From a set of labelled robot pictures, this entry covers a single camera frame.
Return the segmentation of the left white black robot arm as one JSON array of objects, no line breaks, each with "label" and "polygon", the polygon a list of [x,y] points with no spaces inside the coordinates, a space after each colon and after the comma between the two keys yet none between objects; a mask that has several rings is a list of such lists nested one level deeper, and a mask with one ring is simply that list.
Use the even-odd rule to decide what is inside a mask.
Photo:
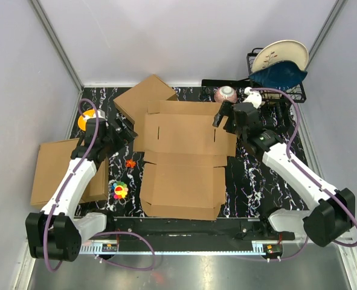
[{"label": "left white black robot arm", "polygon": [[121,119],[109,123],[104,117],[83,117],[85,133],[71,153],[69,166],[52,198],[38,213],[25,220],[28,245],[33,258],[72,262],[81,245],[96,234],[109,239],[115,224],[104,213],[74,213],[89,182],[102,162],[125,148],[138,136]]}]

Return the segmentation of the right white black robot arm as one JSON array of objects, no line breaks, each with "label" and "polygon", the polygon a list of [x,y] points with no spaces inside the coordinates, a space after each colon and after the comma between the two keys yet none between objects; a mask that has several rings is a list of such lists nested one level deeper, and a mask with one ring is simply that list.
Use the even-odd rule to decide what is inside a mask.
[{"label": "right white black robot arm", "polygon": [[214,116],[213,126],[235,134],[245,150],[286,181],[307,205],[305,211],[269,210],[259,232],[273,239],[280,232],[305,234],[319,247],[325,247],[355,227],[355,195],[348,188],[338,190],[301,162],[274,131],[262,124],[252,103],[224,101]]}]

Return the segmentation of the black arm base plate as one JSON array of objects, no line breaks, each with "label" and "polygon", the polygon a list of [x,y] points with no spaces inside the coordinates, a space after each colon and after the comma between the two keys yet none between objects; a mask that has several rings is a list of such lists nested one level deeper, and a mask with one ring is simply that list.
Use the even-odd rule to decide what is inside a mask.
[{"label": "black arm base plate", "polygon": [[150,236],[223,236],[243,240],[293,241],[295,234],[276,232],[258,218],[219,217],[214,221],[166,219],[157,217],[112,217],[109,228],[102,232],[109,237],[110,231],[136,233],[144,238]]}]

